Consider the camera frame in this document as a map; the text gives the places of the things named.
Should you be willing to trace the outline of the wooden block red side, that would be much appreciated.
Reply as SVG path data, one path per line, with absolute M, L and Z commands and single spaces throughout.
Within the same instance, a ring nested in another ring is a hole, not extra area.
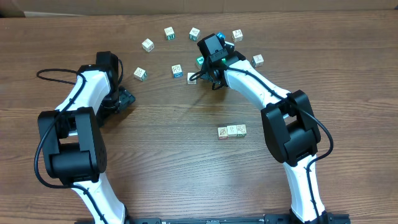
M 228 138 L 228 129 L 227 127 L 219 127 L 218 128 L 218 139 L 227 139 Z

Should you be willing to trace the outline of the wooden block turtle drawing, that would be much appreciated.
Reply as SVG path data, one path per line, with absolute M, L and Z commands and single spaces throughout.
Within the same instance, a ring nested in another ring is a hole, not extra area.
M 228 137 L 236 137 L 238 135 L 237 126 L 236 125 L 227 126 L 227 134 Z

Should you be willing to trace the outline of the wooden block green R side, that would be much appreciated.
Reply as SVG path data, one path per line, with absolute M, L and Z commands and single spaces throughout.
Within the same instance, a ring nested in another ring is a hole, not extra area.
M 237 136 L 245 136 L 247 134 L 246 131 L 246 125 L 245 124 L 239 124 L 236 126 L 237 129 Z

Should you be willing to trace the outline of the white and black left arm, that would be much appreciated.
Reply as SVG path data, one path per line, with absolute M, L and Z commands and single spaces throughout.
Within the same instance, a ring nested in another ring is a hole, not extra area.
M 76 192 L 93 223 L 131 223 L 106 176 L 107 153 L 100 131 L 107 118 L 136 100 L 121 86 L 123 63 L 110 51 L 98 52 L 94 64 L 82 65 L 73 74 L 76 81 L 65 100 L 38 116 L 35 176 L 48 188 Z

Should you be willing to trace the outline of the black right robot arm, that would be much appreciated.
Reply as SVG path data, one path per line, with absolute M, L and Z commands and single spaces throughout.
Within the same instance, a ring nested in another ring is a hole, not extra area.
M 191 79 L 209 80 L 213 90 L 224 86 L 236 90 L 260 110 L 266 146 L 287 174 L 292 221 L 326 223 L 315 172 L 324 125 L 314 117 L 308 96 L 301 90 L 291 93 L 276 86 L 256 71 L 234 44 L 215 34 L 197 46 L 204 62 Z

